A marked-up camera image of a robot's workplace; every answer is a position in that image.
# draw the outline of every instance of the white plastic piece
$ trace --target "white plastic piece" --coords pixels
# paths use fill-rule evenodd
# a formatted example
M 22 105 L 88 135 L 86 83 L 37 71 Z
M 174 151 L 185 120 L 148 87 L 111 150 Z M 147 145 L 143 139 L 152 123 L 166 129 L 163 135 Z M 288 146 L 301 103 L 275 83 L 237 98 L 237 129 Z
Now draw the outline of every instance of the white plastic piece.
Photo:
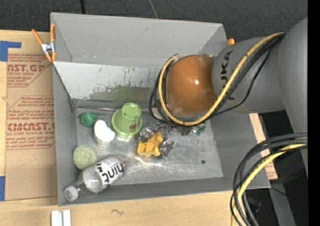
M 51 211 L 51 226 L 71 226 L 71 211 Z
M 115 138 L 116 134 L 103 120 L 94 124 L 94 139 L 100 146 L 105 146 Z
M 62 216 L 63 216 L 63 226 L 71 226 L 71 211 L 70 211 L 70 209 L 63 210 Z

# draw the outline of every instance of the yellow cable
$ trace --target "yellow cable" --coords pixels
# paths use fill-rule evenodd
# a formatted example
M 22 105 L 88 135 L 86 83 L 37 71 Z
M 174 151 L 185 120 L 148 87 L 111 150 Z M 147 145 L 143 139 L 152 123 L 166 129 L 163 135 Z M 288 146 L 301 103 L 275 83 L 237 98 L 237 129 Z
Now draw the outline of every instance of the yellow cable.
M 243 184 L 241 185 L 238 193 L 237 193 L 237 197 L 238 200 L 242 199 L 242 195 L 244 194 L 245 190 L 247 189 L 248 185 L 251 183 L 251 181 L 253 180 L 253 178 L 256 177 L 256 175 L 272 160 L 274 160 L 275 158 L 279 157 L 280 155 L 282 155 L 283 153 L 286 152 L 286 150 L 290 150 L 290 149 L 295 149 L 301 146 L 305 146 L 306 144 L 292 144 L 292 145 L 288 145 L 284 148 L 281 148 L 280 151 L 283 152 L 279 152 L 276 154 L 273 154 L 271 156 L 268 156 L 267 158 L 265 158 L 260 164 L 257 165 L 257 167 L 251 172 L 251 174 L 249 174 L 249 176 L 247 177 L 247 179 L 243 182 Z M 236 205 L 233 204 L 232 207 L 234 214 L 237 214 L 237 208 Z M 231 225 L 232 226 L 236 226 L 236 220 L 233 216 L 231 216 Z
M 165 74 L 165 71 L 168 67 L 168 65 L 176 59 L 176 56 L 173 56 L 172 58 L 170 58 L 166 64 L 164 65 L 164 67 L 162 68 L 162 71 L 160 73 L 160 78 L 159 78 L 159 84 L 158 84 L 158 93 L 159 93 L 159 99 L 160 99 L 160 103 L 161 106 L 165 112 L 165 114 L 174 122 L 176 122 L 177 124 L 180 125 L 184 125 L 184 126 L 194 126 L 197 125 L 199 123 L 201 123 L 202 121 L 206 120 L 214 111 L 215 109 L 218 107 L 219 103 L 221 102 L 221 100 L 223 99 L 223 97 L 225 96 L 225 94 L 227 93 L 227 91 L 229 90 L 229 87 L 231 86 L 232 82 L 235 80 L 236 75 L 238 74 L 238 72 L 240 71 L 241 67 L 243 66 L 243 64 L 245 63 L 245 61 L 247 60 L 247 58 L 258 48 L 260 47 L 262 44 L 268 42 L 269 40 L 273 39 L 274 37 L 278 36 L 279 34 L 282 34 L 282 32 L 280 33 L 275 33 L 272 34 L 270 36 L 267 36 L 265 38 L 263 38 L 262 40 L 260 40 L 257 44 L 255 44 L 241 59 L 241 61 L 238 63 L 238 65 L 236 66 L 236 68 L 234 69 L 233 73 L 231 74 L 231 77 L 229 78 L 228 82 L 226 83 L 225 87 L 223 88 L 223 90 L 221 91 L 219 97 L 217 98 L 217 100 L 215 101 L 215 103 L 212 105 L 212 107 L 206 112 L 205 115 L 203 115 L 202 117 L 200 117 L 199 119 L 195 120 L 195 121 L 182 121 L 178 118 L 176 118 L 175 116 L 173 116 L 169 110 L 167 109 L 166 105 L 165 105 L 165 101 L 163 98 L 163 94 L 162 94 L 162 82 L 163 82 L 163 77 Z

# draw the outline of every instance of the small metal part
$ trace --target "small metal part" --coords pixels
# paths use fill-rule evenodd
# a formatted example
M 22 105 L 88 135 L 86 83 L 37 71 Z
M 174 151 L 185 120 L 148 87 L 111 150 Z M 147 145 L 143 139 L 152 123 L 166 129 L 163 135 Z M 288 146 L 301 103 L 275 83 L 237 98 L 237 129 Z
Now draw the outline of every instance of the small metal part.
M 55 52 L 56 51 L 56 42 L 50 41 L 47 44 L 42 44 L 41 47 L 46 54 L 48 54 L 49 51 Z
M 159 151 L 163 158 L 167 158 L 169 152 L 174 148 L 175 142 L 171 139 L 164 138 L 163 141 L 159 145 Z
M 181 136 L 187 136 L 191 132 L 192 128 L 185 125 L 179 125 L 174 126 L 173 130 Z
M 150 125 L 147 125 L 140 131 L 138 141 L 145 143 L 150 139 L 157 131 Z

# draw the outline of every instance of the orange clip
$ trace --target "orange clip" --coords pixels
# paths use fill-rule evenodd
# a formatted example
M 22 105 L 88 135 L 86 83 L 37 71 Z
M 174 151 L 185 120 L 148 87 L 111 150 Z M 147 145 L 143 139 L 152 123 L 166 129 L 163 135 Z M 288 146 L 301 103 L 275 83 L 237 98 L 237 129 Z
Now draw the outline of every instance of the orange clip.
M 33 35 L 35 36 L 36 41 L 38 41 L 39 45 L 43 45 L 43 41 L 41 40 L 40 36 L 38 35 L 38 33 L 36 32 L 35 29 L 32 29 L 31 32 L 33 33 Z M 50 63 L 52 63 L 51 57 L 49 56 L 48 53 L 45 53 L 45 57 L 48 59 L 48 61 Z
M 50 25 L 50 36 L 51 36 L 51 41 L 56 41 L 56 26 L 51 23 Z M 55 51 L 52 50 L 52 60 L 55 62 L 56 61 L 57 54 Z
M 229 38 L 228 39 L 228 46 L 234 45 L 236 43 L 234 38 Z

